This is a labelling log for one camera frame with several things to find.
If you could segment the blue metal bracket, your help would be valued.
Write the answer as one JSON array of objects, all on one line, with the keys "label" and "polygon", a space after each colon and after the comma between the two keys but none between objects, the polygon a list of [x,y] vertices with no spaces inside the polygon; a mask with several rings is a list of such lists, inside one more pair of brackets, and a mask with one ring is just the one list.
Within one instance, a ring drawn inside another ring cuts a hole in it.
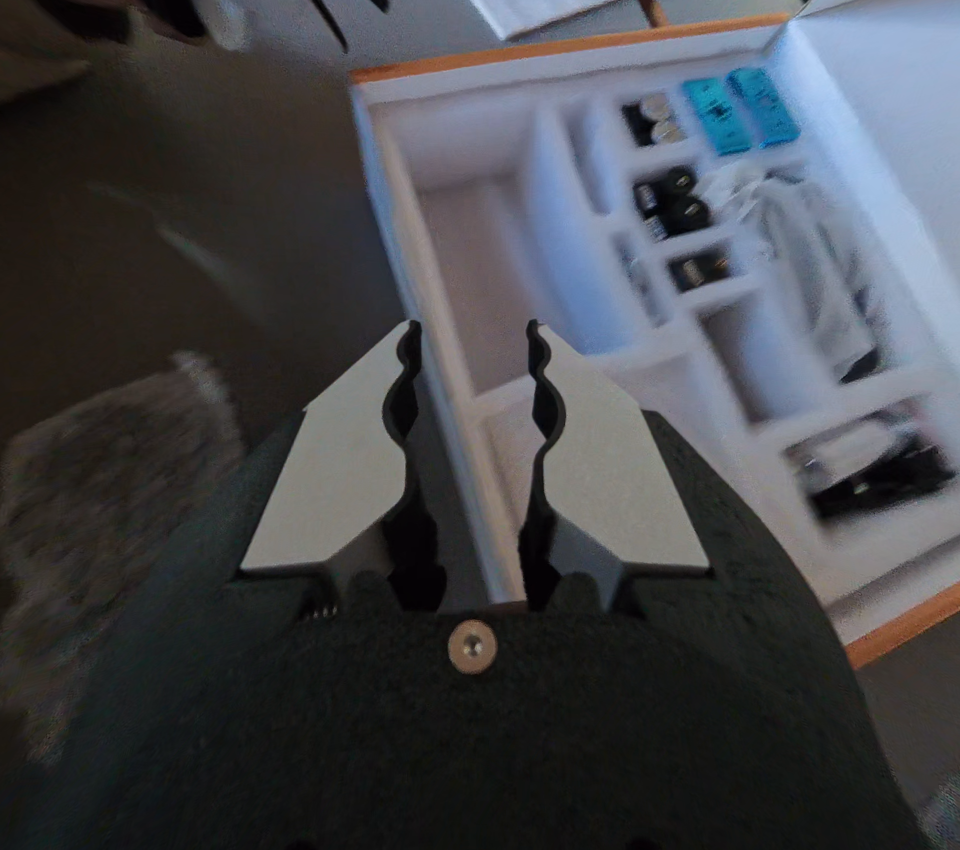
[{"label": "blue metal bracket", "polygon": [[680,88],[718,157],[750,151],[752,141],[749,132],[718,78],[684,81]]},{"label": "blue metal bracket", "polygon": [[790,144],[799,139],[801,129],[766,69],[738,67],[726,77],[728,87],[750,117],[760,149]]}]

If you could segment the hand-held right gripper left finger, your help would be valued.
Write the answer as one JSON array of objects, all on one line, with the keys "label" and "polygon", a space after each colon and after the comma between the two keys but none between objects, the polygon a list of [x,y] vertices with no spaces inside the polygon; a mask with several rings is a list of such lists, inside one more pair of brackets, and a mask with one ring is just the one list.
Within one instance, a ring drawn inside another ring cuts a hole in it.
[{"label": "hand-held right gripper left finger", "polygon": [[422,334],[401,322],[306,405],[242,576],[318,577],[332,602],[372,571],[405,611],[440,608],[448,575],[409,446]]}]

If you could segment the white plastic bag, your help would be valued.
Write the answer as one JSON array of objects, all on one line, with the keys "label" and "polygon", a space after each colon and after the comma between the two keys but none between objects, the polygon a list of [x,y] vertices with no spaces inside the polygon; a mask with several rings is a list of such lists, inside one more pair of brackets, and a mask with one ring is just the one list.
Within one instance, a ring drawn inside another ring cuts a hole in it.
[{"label": "white plastic bag", "polygon": [[720,221],[736,224],[790,328],[831,376],[870,375],[880,362],[879,306],[851,227],[825,190],[798,171],[739,160],[695,191]]}]

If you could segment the white and orange cardboard box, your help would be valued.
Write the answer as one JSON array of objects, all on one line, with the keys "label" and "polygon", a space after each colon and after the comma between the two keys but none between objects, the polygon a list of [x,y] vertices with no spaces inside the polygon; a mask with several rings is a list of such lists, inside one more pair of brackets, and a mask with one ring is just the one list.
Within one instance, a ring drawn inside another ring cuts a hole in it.
[{"label": "white and orange cardboard box", "polygon": [[[817,63],[902,199],[908,243],[932,250],[939,265],[919,279],[939,311],[947,353],[958,359],[958,0],[810,0],[796,16],[761,16],[667,27],[639,34],[490,51],[495,60],[602,49],[705,34],[771,28],[794,60]],[[943,583],[897,616],[891,596],[906,587],[860,591],[827,608],[857,664],[870,662],[958,611],[958,538],[909,583]]]}]

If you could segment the small metal part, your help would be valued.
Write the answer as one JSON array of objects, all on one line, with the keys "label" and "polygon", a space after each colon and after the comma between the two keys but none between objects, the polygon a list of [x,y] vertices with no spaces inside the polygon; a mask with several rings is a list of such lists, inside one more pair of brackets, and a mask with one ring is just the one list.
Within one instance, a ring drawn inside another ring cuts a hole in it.
[{"label": "small metal part", "polygon": [[621,234],[614,237],[613,244],[621,265],[624,278],[629,284],[630,291],[643,307],[647,318],[654,323],[655,314],[649,282],[646,278],[640,258],[634,251],[629,239]]}]

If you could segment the bubble wrap package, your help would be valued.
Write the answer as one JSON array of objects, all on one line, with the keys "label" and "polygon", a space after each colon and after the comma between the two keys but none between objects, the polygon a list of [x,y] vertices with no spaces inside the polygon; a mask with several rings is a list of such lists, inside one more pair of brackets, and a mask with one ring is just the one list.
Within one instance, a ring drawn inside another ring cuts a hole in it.
[{"label": "bubble wrap package", "polygon": [[2,453],[2,712],[27,759],[55,764],[107,632],[172,531],[245,455],[212,363],[107,390],[13,437]]}]

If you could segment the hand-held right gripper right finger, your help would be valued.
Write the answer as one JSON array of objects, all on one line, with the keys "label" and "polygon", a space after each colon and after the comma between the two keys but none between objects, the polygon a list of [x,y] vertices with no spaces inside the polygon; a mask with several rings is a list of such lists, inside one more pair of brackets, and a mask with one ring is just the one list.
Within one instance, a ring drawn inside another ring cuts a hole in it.
[{"label": "hand-held right gripper right finger", "polygon": [[638,403],[536,319],[525,330],[535,452],[518,555],[526,604],[585,575],[609,610],[639,577],[703,579],[712,565]]}]

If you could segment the small black servo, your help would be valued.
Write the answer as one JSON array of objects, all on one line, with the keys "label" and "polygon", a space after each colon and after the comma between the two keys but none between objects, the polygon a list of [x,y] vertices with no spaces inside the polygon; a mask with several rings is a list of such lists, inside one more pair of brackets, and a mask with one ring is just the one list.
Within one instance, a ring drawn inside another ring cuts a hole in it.
[{"label": "small black servo", "polygon": [[672,259],[668,272],[679,293],[687,293],[728,279],[734,272],[725,252],[709,250]]}]

